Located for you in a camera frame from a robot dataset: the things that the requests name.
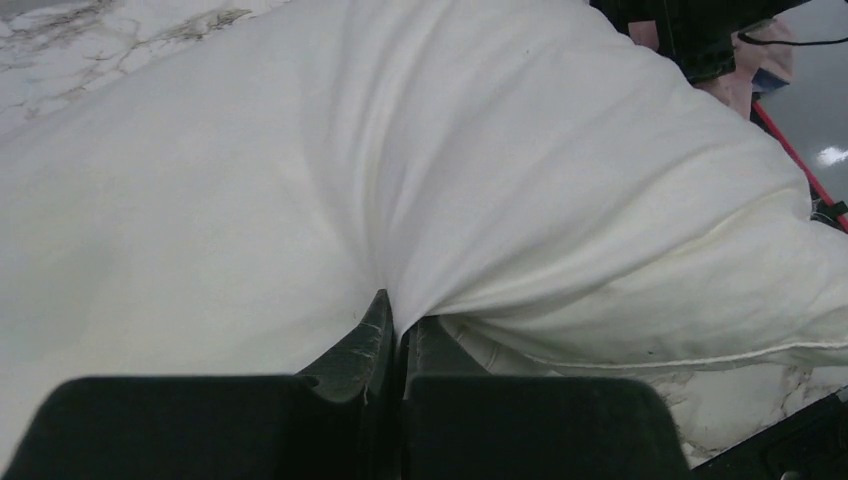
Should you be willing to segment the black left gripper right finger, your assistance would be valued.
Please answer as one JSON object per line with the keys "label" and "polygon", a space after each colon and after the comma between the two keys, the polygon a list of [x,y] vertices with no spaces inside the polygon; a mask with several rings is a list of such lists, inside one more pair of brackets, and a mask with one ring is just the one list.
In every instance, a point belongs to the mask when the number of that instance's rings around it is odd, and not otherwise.
{"label": "black left gripper right finger", "polygon": [[493,375],[435,318],[403,337],[405,479],[687,479],[671,414],[626,379]]}

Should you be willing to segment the white pillow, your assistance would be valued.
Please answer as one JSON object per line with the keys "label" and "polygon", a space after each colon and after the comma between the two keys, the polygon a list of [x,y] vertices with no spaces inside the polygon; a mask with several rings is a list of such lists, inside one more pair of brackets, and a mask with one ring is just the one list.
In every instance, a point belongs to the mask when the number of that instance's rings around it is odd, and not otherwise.
{"label": "white pillow", "polygon": [[294,372],[378,290],[486,368],[847,362],[782,146],[581,1],[295,1],[1,139],[1,456],[60,383]]}

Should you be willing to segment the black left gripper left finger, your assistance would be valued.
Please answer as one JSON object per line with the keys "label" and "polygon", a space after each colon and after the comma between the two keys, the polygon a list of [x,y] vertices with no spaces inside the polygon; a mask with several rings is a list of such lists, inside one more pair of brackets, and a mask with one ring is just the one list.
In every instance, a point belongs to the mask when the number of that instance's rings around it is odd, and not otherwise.
{"label": "black left gripper left finger", "polygon": [[292,375],[88,377],[42,403],[8,479],[393,479],[394,329],[379,291]]}

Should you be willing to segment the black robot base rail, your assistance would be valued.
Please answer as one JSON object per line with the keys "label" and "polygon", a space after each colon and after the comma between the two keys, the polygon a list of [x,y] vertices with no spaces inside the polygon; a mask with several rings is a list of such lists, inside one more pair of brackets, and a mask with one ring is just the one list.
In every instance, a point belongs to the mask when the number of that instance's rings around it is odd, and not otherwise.
{"label": "black robot base rail", "polygon": [[847,480],[842,388],[693,469],[705,480]]}

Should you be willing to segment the Elsa print pink-lined pillowcase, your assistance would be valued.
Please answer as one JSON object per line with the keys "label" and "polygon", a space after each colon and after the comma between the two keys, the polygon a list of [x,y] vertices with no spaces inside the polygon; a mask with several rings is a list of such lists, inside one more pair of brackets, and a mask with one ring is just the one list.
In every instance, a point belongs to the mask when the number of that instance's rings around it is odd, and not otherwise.
{"label": "Elsa print pink-lined pillowcase", "polygon": [[[755,94],[773,92],[793,80],[793,47],[787,45],[752,45],[732,34],[736,69],[713,80],[695,83],[694,87],[715,97],[748,117]],[[794,41],[794,34],[781,19],[774,17],[741,32],[754,40]],[[637,44],[654,51],[659,40],[654,21],[632,22],[627,34]]]}

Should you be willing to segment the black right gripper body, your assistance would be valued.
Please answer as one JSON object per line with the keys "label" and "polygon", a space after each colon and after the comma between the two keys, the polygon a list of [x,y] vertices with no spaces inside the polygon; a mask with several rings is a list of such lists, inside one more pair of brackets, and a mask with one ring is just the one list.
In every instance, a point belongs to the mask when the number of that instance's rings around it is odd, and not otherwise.
{"label": "black right gripper body", "polygon": [[597,0],[590,5],[628,34],[638,22],[652,22],[658,53],[672,60],[691,83],[736,69],[732,35],[798,7],[804,0]]}

